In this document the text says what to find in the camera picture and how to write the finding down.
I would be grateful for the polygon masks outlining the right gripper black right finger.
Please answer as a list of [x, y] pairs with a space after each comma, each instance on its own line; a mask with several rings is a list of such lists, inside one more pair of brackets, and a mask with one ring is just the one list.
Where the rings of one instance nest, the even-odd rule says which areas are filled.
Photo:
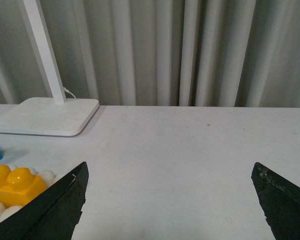
[[276, 240], [300, 240], [300, 187], [256, 162], [251, 179]]

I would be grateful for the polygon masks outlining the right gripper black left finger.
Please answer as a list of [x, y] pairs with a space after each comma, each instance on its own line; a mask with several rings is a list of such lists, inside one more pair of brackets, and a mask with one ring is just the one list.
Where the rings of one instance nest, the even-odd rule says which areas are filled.
[[70, 240], [86, 202], [84, 161], [0, 223], [0, 240]]

